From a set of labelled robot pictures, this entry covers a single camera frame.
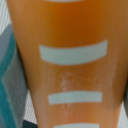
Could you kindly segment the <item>pale green gripper finger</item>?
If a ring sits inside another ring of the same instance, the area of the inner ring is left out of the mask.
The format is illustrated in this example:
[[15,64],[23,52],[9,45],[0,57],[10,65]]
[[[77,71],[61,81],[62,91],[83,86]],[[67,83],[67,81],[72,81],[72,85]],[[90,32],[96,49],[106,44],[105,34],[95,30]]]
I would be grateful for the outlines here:
[[13,29],[0,36],[0,128],[22,128],[27,86]]

